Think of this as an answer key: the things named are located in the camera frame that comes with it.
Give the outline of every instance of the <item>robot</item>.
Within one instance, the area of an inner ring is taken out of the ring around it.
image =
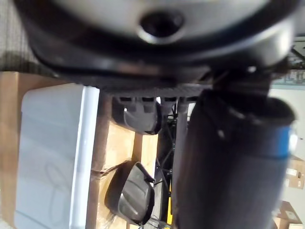
[[[118,123],[156,134],[174,103],[183,114],[196,101],[173,171],[177,228],[270,226],[295,116],[268,91],[288,69],[300,0],[14,3],[38,60],[113,96]]]

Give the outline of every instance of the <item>cardboard box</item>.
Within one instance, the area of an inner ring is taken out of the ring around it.
[[[109,131],[122,130],[115,127]],[[122,142],[120,137],[122,135],[108,135],[110,139],[108,142],[113,147],[122,147],[118,142]],[[128,148],[122,148],[122,151],[117,154],[110,150],[105,151],[104,165],[116,164],[119,165],[121,161],[126,161],[130,158],[136,161],[140,161],[148,173],[154,177],[155,160],[157,155],[158,135],[140,135],[135,134],[134,144],[128,144]],[[138,229],[139,226],[129,225],[127,222],[118,216],[113,215],[109,209],[105,206],[105,196],[108,186],[114,176],[115,167],[109,168],[105,172],[97,172],[92,170],[90,177],[89,197],[87,206],[87,221],[86,228],[89,229]]]
[[[305,161],[292,155],[286,170],[286,187],[304,188]]]
[[[132,158],[135,132],[112,121],[112,98],[100,94],[91,169],[105,172]]]
[[[291,204],[282,201],[274,222],[278,229],[303,229],[303,224]]]
[[[69,83],[33,74],[0,73],[0,183],[2,218],[14,227],[21,102],[32,89]]]

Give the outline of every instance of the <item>white storage container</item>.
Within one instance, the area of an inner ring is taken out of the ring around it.
[[[17,229],[85,229],[99,89],[29,91],[22,119]]]

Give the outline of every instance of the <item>white label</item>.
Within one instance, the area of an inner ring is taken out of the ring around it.
[[[288,218],[293,219],[293,220],[297,220],[297,217],[293,212],[286,211],[286,214],[287,214]]]
[[[286,170],[286,174],[292,175],[292,176],[296,176],[297,171],[296,171],[295,169],[288,168],[288,169]]]
[[[286,179],[284,184],[285,184],[286,187],[289,187],[289,179]]]

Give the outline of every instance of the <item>white wall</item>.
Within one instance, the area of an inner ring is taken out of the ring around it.
[[[303,90],[284,90],[272,89],[272,97],[281,98],[294,110],[297,121],[293,125],[299,137],[295,155],[305,160],[305,91]],[[283,191],[283,200],[289,201],[296,213],[305,224],[305,189],[286,187]]]

